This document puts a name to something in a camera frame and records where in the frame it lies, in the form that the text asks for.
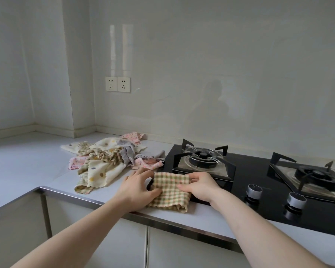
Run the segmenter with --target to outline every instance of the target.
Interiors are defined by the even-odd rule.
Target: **gas stove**
[[[273,153],[272,159],[228,153],[228,146],[198,148],[184,139],[182,145],[173,146],[158,171],[208,172],[221,188],[265,219],[335,235],[335,172],[331,165],[301,165],[278,153]],[[209,205],[193,195],[190,201]]]

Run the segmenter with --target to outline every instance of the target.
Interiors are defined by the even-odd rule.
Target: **electrical outlet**
[[[129,77],[118,77],[118,92],[130,92]]]
[[[117,90],[117,77],[106,77],[105,78],[105,90],[118,91]]]

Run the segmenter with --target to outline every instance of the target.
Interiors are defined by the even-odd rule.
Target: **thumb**
[[[151,199],[154,199],[157,196],[159,196],[161,194],[161,192],[162,192],[162,189],[160,189],[160,188],[156,188],[152,191],[148,191],[149,196],[150,196]]]
[[[191,192],[190,184],[178,184],[177,188],[180,189],[183,192]]]

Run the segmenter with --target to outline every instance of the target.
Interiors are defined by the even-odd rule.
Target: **person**
[[[195,172],[189,176],[192,182],[179,184],[178,188],[209,202],[224,216],[253,268],[327,267],[233,194],[221,189],[208,173]],[[153,178],[154,172],[144,168],[125,177],[111,200],[45,241],[12,267],[84,267],[125,213],[142,209],[161,193],[161,189],[147,191],[144,182],[149,177]]]

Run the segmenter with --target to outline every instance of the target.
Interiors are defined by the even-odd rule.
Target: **hand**
[[[124,178],[114,198],[123,202],[126,212],[133,212],[144,208],[161,194],[161,189],[154,189],[152,191],[146,189],[144,182],[150,177],[154,178],[154,172],[141,167],[138,171],[134,171],[130,176]]]
[[[206,172],[194,172],[188,174],[191,178],[190,184],[178,184],[183,192],[191,192],[200,200],[211,202],[215,192],[220,189],[215,180]]]

